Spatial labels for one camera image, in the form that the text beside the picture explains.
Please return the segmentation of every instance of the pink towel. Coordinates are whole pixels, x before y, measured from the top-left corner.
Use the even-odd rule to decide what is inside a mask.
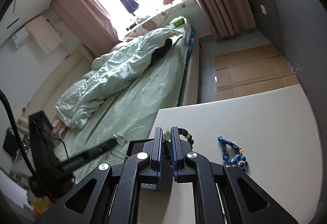
[[[38,45],[46,54],[50,54],[58,45],[63,43],[60,36],[43,16],[38,16],[27,23],[26,29],[33,35]]]

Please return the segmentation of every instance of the blue braided cord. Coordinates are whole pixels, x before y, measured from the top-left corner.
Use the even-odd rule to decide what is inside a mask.
[[[222,149],[222,151],[223,151],[223,155],[222,155],[222,157],[223,157],[223,163],[225,164],[226,162],[233,162],[233,163],[235,163],[236,165],[238,165],[238,163],[239,163],[240,161],[244,161],[244,162],[245,162],[245,163],[244,163],[244,166],[239,166],[239,165],[238,165],[238,166],[239,166],[243,171],[246,171],[247,168],[248,168],[248,166],[249,166],[249,164],[248,164],[248,162],[246,161],[246,157],[245,157],[245,156],[238,154],[238,147],[237,147],[236,145],[234,145],[233,142],[231,142],[231,141],[229,141],[229,140],[225,140],[225,139],[223,139],[222,136],[219,136],[217,139],[218,139],[218,141],[220,142],[220,146],[221,146],[221,149]],[[231,146],[233,149],[235,149],[235,151],[236,151],[236,155],[235,155],[234,158],[229,159],[229,154],[228,154],[228,152],[227,152],[226,145],[229,145],[229,146]]]

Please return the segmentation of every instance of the gray wall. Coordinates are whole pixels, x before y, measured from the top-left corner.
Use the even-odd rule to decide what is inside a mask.
[[[327,13],[319,0],[249,0],[249,3],[257,28],[281,50],[308,96],[321,133],[326,167]],[[260,13],[260,4],[265,4],[267,16]],[[325,176],[321,202],[326,197]]]

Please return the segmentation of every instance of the white table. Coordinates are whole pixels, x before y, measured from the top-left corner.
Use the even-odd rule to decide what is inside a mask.
[[[236,142],[254,181],[300,224],[314,216],[323,162],[316,121],[300,85],[159,110],[150,137],[155,127],[172,126],[187,129],[193,150],[219,164],[217,137]],[[142,190],[139,223],[195,223],[192,185],[174,182],[170,196]]]

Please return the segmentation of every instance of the crumpled comforter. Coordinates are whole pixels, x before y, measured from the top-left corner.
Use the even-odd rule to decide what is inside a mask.
[[[92,71],[60,97],[55,106],[58,117],[72,129],[83,128],[105,98],[127,88],[150,65],[152,53],[183,30],[170,26],[155,29],[95,59]]]

